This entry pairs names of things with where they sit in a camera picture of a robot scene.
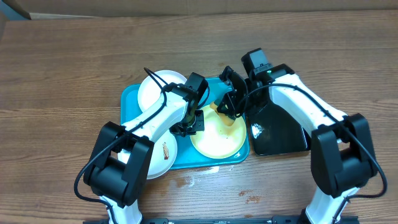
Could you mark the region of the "yellow green sponge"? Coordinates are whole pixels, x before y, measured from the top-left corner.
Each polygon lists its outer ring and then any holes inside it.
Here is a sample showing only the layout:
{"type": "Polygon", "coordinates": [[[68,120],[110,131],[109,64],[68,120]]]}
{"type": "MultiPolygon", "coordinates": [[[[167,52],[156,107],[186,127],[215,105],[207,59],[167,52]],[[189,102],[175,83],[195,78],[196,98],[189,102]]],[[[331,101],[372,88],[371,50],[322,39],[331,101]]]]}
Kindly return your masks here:
{"type": "Polygon", "coordinates": [[[210,108],[213,109],[215,111],[215,113],[220,117],[220,119],[222,120],[222,122],[226,125],[226,126],[232,126],[234,124],[235,119],[230,118],[229,116],[218,112],[217,108],[218,106],[215,104],[215,102],[211,102],[210,104],[210,108]]]}

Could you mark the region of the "yellow plate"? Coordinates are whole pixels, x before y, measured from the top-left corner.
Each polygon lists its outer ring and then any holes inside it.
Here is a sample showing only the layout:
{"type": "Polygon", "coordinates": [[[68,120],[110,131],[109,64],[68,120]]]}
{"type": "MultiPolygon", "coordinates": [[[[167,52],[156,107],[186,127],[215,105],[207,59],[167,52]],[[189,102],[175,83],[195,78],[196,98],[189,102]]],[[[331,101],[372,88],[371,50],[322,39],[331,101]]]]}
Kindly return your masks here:
{"type": "Polygon", "coordinates": [[[237,153],[246,140],[244,119],[236,118],[232,126],[226,126],[210,105],[202,110],[205,130],[190,136],[194,148],[212,159],[224,159],[237,153]]]}

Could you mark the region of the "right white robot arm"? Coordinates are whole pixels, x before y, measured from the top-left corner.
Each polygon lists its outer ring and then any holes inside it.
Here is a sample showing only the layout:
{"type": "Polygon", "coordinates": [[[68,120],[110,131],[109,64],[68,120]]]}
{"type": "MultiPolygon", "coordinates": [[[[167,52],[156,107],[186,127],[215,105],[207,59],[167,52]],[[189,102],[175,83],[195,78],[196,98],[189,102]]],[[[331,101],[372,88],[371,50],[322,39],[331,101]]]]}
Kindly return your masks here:
{"type": "Polygon", "coordinates": [[[379,172],[367,119],[347,115],[310,91],[287,65],[246,67],[248,78],[226,67],[220,80],[231,87],[218,111],[247,117],[257,154],[310,151],[316,191],[292,223],[357,223],[342,212],[379,172]]]}

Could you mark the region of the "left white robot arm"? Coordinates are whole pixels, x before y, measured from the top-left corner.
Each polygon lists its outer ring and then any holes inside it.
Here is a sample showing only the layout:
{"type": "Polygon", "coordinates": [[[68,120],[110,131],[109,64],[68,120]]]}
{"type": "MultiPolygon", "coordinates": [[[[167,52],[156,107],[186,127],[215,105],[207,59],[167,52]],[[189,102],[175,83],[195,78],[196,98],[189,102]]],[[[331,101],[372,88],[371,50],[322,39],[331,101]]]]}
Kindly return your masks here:
{"type": "Polygon", "coordinates": [[[154,145],[172,126],[177,134],[192,135],[204,129],[198,109],[208,82],[169,83],[161,97],[136,119],[118,125],[106,123],[100,130],[87,164],[76,180],[89,185],[97,198],[90,202],[106,206],[109,223],[141,223],[137,199],[155,160],[154,145]]]}

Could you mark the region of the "teal plastic tray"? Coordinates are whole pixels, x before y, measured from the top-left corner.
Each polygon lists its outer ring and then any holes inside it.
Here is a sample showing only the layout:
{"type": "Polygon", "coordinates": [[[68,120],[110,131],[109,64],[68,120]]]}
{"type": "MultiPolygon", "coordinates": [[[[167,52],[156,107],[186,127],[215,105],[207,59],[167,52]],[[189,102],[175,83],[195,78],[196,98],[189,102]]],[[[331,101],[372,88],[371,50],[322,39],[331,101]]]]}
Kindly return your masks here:
{"type": "MultiPolygon", "coordinates": [[[[231,90],[230,86],[225,85],[219,78],[207,78],[210,87],[210,96],[206,101],[209,105],[218,97],[223,96],[231,90]]],[[[133,84],[127,87],[121,94],[121,123],[130,121],[139,116],[142,111],[138,105],[137,94],[141,84],[133,84]]],[[[188,169],[206,166],[220,166],[225,164],[237,164],[244,161],[250,151],[249,139],[246,140],[240,150],[230,157],[224,159],[212,159],[200,154],[193,146],[189,136],[176,137],[177,141],[177,157],[172,170],[188,169]]]]}

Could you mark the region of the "black water tray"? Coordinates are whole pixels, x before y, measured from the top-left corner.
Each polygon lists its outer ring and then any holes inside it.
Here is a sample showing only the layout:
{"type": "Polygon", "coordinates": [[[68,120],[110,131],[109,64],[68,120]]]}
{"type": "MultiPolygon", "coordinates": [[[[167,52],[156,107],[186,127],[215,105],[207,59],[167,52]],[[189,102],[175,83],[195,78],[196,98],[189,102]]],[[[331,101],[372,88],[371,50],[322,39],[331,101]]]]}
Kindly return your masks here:
{"type": "Polygon", "coordinates": [[[250,96],[245,110],[254,152],[259,156],[305,152],[308,134],[267,94],[250,96]]]}

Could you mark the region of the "white plate front with stain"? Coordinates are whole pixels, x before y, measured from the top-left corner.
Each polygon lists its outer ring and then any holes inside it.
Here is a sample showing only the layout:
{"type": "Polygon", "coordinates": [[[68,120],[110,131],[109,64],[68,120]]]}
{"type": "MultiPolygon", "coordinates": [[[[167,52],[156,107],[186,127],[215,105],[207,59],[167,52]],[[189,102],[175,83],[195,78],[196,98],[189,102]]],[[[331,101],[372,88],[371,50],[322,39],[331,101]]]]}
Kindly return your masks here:
{"type": "Polygon", "coordinates": [[[177,157],[176,138],[166,131],[162,135],[150,131],[137,130],[137,137],[147,137],[149,140],[138,140],[132,149],[123,149],[118,153],[118,160],[132,165],[128,174],[142,174],[146,179],[155,179],[165,174],[177,157]]]}

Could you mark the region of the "white plate rear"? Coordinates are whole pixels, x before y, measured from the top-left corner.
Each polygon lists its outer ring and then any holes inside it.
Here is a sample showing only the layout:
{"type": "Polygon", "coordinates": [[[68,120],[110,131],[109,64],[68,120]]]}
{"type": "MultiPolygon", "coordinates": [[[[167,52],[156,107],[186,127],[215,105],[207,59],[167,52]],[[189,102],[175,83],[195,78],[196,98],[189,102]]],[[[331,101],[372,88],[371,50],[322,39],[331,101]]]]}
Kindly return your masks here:
{"type": "Polygon", "coordinates": [[[147,77],[141,83],[138,94],[137,101],[138,105],[142,112],[150,108],[161,96],[161,88],[165,86],[165,84],[170,83],[185,83],[187,79],[180,73],[172,71],[172,70],[159,70],[155,72],[163,81],[154,77],[160,84],[156,84],[156,82],[151,78],[147,77]]]}

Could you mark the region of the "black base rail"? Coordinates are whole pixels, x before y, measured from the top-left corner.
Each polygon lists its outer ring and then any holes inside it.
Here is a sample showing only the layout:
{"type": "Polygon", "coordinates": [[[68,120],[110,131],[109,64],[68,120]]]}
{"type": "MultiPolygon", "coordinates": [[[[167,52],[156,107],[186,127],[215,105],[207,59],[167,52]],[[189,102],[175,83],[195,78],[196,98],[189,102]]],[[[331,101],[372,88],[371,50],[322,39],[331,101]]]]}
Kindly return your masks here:
{"type": "MultiPolygon", "coordinates": [[[[98,221],[83,221],[83,224],[108,224],[109,219],[98,221]]],[[[141,223],[145,224],[296,224],[299,222],[299,216],[273,216],[272,218],[229,218],[229,219],[181,219],[168,220],[167,218],[144,219],[141,223]]],[[[339,223],[342,224],[360,224],[358,217],[343,217],[339,223]]]]}

